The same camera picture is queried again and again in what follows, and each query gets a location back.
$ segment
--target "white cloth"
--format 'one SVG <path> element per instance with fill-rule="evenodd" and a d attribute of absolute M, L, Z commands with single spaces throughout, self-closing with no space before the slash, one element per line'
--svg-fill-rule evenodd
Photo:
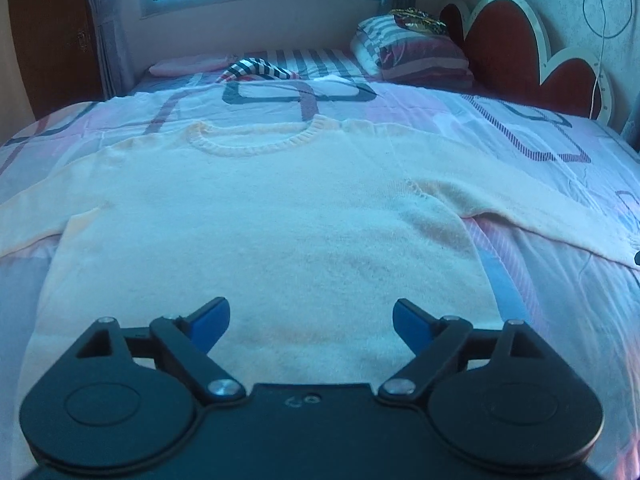
<path fill-rule="evenodd" d="M 63 234 L 18 396 L 97 317 L 141 326 L 215 296 L 232 319 L 211 356 L 247 387 L 377 387 L 412 357 L 392 330 L 397 298 L 501 327 L 460 220 L 485 212 L 633 264 L 615 224 L 404 126 L 316 116 L 124 140 L 0 206 L 0 256 Z M 13 463 L 15 476 L 33 465 L 17 423 Z"/>

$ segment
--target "sweater sleeve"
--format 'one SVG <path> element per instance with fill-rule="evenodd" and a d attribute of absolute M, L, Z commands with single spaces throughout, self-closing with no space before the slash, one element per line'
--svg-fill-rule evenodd
<path fill-rule="evenodd" d="M 381 124 L 392 156 L 417 194 L 436 197 L 461 218 L 494 214 L 549 240 L 637 268 L 640 238 L 522 170 L 480 150 L 399 124 Z"/>
<path fill-rule="evenodd" d="M 103 153 L 108 150 L 73 161 L 0 205 L 0 257 L 62 234 L 72 216 L 108 203 L 100 185 L 108 176 L 103 168 L 108 172 L 114 166 L 108 160 L 113 155 Z M 105 158 L 106 166 L 101 165 Z"/>

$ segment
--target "black and white striped fabric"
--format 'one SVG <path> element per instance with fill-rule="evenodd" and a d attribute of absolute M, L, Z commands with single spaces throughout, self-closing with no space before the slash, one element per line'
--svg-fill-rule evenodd
<path fill-rule="evenodd" d="M 263 59 L 278 68 L 295 72 L 300 79 L 337 75 L 351 81 L 362 82 L 368 78 L 350 50 L 330 48 L 263 50 L 247 52 L 243 57 Z M 256 77 L 276 79 L 275 76 L 265 74 L 259 74 Z"/>
<path fill-rule="evenodd" d="M 246 57 L 227 68 L 218 78 L 218 83 L 233 81 L 248 75 L 268 76 L 272 79 L 300 79 L 293 70 L 275 66 L 258 57 Z"/>

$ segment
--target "striped pillow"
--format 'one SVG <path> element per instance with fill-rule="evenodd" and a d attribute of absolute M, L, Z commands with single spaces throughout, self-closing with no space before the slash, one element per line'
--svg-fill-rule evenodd
<path fill-rule="evenodd" d="M 400 27 L 393 15 L 375 16 L 358 25 L 357 39 L 382 71 L 407 76 L 426 68 L 468 70 L 469 62 L 448 36 Z"/>
<path fill-rule="evenodd" d="M 216 82 L 233 81 L 250 75 L 262 76 L 265 79 L 300 79 L 300 76 L 293 70 L 275 66 L 259 57 L 247 57 L 233 63 Z"/>

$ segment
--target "pink pillow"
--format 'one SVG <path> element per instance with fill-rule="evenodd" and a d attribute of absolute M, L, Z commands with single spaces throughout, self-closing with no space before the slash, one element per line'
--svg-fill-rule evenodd
<path fill-rule="evenodd" d="M 156 77 L 177 77 L 181 75 L 197 74 L 200 72 L 215 72 L 222 70 L 238 61 L 235 54 L 178 57 L 165 59 L 149 67 L 149 73 Z"/>

